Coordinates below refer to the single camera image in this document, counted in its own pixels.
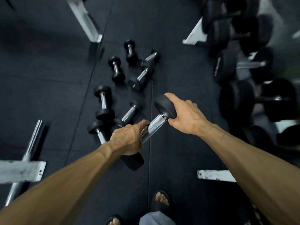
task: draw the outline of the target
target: left hand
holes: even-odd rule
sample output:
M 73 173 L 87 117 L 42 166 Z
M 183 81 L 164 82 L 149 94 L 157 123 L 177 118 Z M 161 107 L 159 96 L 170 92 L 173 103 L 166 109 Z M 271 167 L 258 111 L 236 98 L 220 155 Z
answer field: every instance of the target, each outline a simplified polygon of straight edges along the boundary
M 116 129 L 110 138 L 112 147 L 120 150 L 121 155 L 133 155 L 140 152 L 140 133 L 149 124 L 149 121 L 142 120 L 135 125 L 126 125 L 123 128 Z

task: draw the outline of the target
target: pants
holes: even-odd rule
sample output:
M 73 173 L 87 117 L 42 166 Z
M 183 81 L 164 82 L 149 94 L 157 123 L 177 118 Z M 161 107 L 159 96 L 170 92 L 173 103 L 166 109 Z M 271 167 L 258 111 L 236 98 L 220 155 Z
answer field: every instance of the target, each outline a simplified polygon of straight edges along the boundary
M 173 220 L 162 212 L 149 212 L 140 218 L 139 225 L 176 225 Z

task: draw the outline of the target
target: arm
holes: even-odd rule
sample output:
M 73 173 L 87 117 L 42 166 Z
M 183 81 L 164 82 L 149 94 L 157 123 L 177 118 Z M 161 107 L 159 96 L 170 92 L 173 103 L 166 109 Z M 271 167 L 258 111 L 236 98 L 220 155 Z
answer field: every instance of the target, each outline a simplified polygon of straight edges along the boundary
M 296 166 L 210 123 L 190 100 L 165 95 L 177 111 L 177 118 L 169 119 L 170 125 L 203 139 L 272 224 L 300 224 L 300 170 Z
M 29 189 L 0 211 L 1 224 L 72 224 L 81 202 L 120 155 L 140 151 L 143 120 L 113 132 L 109 142 Z

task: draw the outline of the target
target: black sandal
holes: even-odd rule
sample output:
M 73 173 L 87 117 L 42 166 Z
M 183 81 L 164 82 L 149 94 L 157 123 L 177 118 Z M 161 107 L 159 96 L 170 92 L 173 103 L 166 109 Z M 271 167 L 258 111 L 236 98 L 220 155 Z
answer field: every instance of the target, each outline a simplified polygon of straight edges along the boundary
M 109 225 L 109 223 L 112 222 L 112 220 L 113 220 L 114 218 L 117 218 L 117 219 L 119 220 L 120 225 L 122 225 L 122 219 L 121 219 L 121 217 L 120 217 L 119 215 L 112 215 L 112 216 L 106 221 L 106 223 L 105 223 L 104 225 Z
M 169 195 L 163 190 L 158 190 L 153 194 L 151 206 L 150 206 L 150 212 L 161 211 L 163 214 L 170 217 L 170 206 L 168 206 L 160 201 L 155 200 L 155 196 L 158 192 L 163 194 L 166 197 L 166 199 L 168 200 L 169 205 L 171 205 L 171 200 L 170 200 Z

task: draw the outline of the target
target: black rubber floor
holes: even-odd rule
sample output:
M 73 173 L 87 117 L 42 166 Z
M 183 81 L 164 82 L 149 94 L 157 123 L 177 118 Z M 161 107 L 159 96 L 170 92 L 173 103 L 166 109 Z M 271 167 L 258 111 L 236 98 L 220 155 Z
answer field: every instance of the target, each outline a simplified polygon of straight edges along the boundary
M 86 7 L 103 33 L 96 60 L 65 2 L 11 2 L 16 12 L 0 1 L 4 19 L 0 21 L 0 159 L 22 158 L 38 119 L 51 122 L 40 155 L 47 161 L 43 178 L 99 147 L 97 137 L 86 131 L 100 107 L 93 95 L 97 85 L 112 88 L 117 117 L 130 108 L 131 99 L 142 102 L 143 111 L 134 123 L 153 119 L 158 114 L 154 98 L 172 92 L 197 103 L 208 120 L 227 130 L 218 111 L 219 88 L 212 79 L 207 51 L 182 45 L 199 20 L 193 0 L 87 0 Z M 127 79 L 140 73 L 126 64 L 127 38 L 136 41 L 140 57 L 148 56 L 153 47 L 162 53 L 142 93 L 111 81 L 107 60 L 112 55 L 120 56 Z M 166 124 L 143 146 L 142 155 L 145 165 L 137 172 L 120 161 L 109 169 L 87 198 L 76 224 L 103 224 L 112 214 L 138 221 L 158 189 L 170 195 L 177 224 L 238 224 L 235 200 L 242 195 L 238 186 L 197 179 L 197 170 L 226 169 L 204 141 Z M 1 205 L 8 190 L 9 185 L 0 186 Z

